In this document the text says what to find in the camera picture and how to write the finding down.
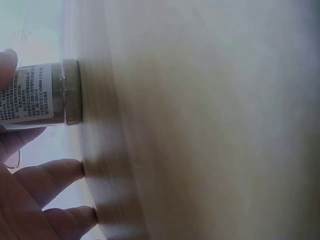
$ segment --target hand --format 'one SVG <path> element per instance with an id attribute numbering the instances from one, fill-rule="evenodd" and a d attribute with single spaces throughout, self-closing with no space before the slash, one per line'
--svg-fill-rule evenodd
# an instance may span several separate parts
<path id="1" fill-rule="evenodd" d="M 17 54 L 0 52 L 0 90 L 14 75 Z M 88 206 L 42 211 L 63 189 L 84 177 L 82 164 L 74 159 L 51 161 L 11 174 L 8 157 L 32 141 L 43 129 L 0 134 L 0 239 L 79 240 L 97 224 Z"/>

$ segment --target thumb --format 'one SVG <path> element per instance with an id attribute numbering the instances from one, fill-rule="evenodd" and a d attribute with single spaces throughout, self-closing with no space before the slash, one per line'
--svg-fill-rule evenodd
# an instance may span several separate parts
<path id="1" fill-rule="evenodd" d="M 5 89 L 15 75 L 17 64 L 18 56 L 14 50 L 0 52 L 0 90 Z"/>

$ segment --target small bottle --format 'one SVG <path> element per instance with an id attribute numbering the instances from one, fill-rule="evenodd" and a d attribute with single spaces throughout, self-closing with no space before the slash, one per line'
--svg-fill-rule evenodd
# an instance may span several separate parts
<path id="1" fill-rule="evenodd" d="M 19 67 L 0 91 L 0 133 L 82 120 L 82 92 L 78 62 Z"/>

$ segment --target bright background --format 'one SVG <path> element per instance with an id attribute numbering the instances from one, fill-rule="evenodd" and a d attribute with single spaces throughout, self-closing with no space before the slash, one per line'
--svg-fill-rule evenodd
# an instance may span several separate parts
<path id="1" fill-rule="evenodd" d="M 14 49 L 18 54 L 18 67 L 60 62 L 61 8 L 62 0 L 0 0 L 0 51 Z M 40 137 L 21 149 L 19 168 L 54 159 L 81 160 L 75 132 L 64 125 L 48 127 Z M 68 187 L 46 209 L 66 209 L 92 202 L 82 180 Z M 92 239 L 104 239 L 98 227 L 82 238 Z"/>

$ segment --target fingernail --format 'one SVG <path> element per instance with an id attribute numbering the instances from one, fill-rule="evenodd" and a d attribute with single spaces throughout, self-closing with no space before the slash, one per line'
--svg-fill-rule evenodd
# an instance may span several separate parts
<path id="1" fill-rule="evenodd" d="M 8 54 L 16 54 L 16 51 L 13 50 L 12 48 L 8 48 L 8 49 L 4 50 L 3 52 L 8 53 Z"/>
<path id="2" fill-rule="evenodd" d="M 18 55 L 16 53 L 15 50 L 13 50 L 12 48 L 8 48 L 6 50 L 3 51 L 8 58 L 10 58 L 13 62 L 18 62 Z"/>

